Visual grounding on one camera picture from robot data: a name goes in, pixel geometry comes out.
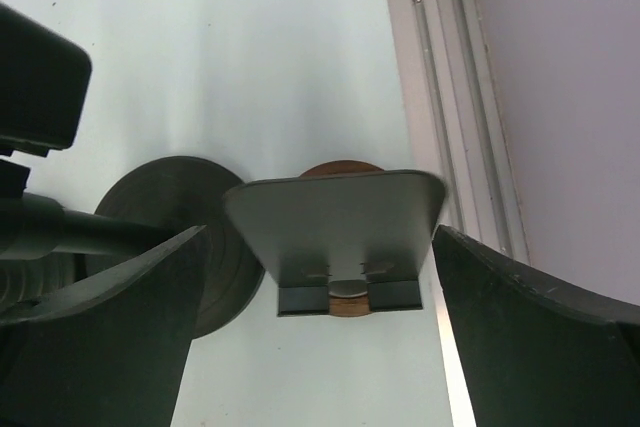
dark gray metal plate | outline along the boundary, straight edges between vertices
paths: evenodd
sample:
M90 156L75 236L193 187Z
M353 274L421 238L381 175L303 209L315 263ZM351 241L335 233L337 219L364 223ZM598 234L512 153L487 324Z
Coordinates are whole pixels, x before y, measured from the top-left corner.
M281 288L397 282L418 279L445 192L425 172L371 172L252 182L226 208Z

black curved support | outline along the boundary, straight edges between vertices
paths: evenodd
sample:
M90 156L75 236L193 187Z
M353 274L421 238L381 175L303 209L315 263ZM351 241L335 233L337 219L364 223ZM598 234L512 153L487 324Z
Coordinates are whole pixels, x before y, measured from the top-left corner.
M640 425L640 307L451 228L433 250L478 427Z
M202 235L193 227L0 315L0 425L169 426L202 297Z

purple-gray wall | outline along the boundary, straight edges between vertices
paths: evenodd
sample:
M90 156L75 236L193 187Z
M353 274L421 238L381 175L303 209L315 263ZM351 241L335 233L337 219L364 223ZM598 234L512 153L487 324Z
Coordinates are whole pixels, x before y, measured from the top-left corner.
M640 304L640 0L478 0L532 264Z

metal plate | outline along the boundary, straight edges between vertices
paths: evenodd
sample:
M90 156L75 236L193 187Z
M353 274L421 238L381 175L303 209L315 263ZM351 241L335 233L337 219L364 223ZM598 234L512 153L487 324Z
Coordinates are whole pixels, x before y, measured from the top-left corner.
M194 337L201 337L233 320L255 294L263 269L236 229L227 220L222 196L242 181L213 162L195 157L167 157L138 167L104 197L96 213L107 217L165 227L180 232L206 225L210 257ZM87 257L89 275L123 259Z
M361 162L358 160L335 160L333 162L325 162L324 164L316 165L311 169L304 172L300 177L317 177L323 175L337 175L337 174L354 174L364 172L381 172L382 169L373 164L367 162ZM349 280L334 280L329 282L329 295L334 298L340 299L354 299L356 297L362 297L367 295L367 283L363 279L349 279ZM369 301L365 301L367 305L367 311L369 310Z
M444 198L440 179L404 170L252 182L225 199L278 285L309 287L416 280Z

black rubber disc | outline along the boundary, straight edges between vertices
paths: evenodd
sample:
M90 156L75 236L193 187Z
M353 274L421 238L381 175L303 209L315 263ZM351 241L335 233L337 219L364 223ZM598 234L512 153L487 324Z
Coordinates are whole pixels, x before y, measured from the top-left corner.
M71 285L77 265L73 254L49 254L36 260L0 261L0 312Z
M205 286L194 338L233 320L257 291L264 269L226 217L222 197L243 182L224 167L196 157L167 157L123 177L102 199L96 214L164 227L176 233L208 226L211 252L202 259ZM87 256L96 274L126 258Z

